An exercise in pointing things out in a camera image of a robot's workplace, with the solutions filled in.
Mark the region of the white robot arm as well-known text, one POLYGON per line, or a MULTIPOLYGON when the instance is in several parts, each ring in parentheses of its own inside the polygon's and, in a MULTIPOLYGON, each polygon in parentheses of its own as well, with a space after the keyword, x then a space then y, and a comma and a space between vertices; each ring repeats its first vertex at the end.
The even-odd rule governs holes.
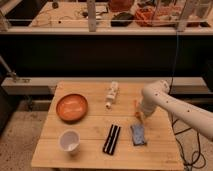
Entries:
POLYGON ((149 117, 157 107, 161 107, 213 141, 213 113, 170 96, 169 90, 165 80, 145 85, 141 91, 142 113, 149 117))

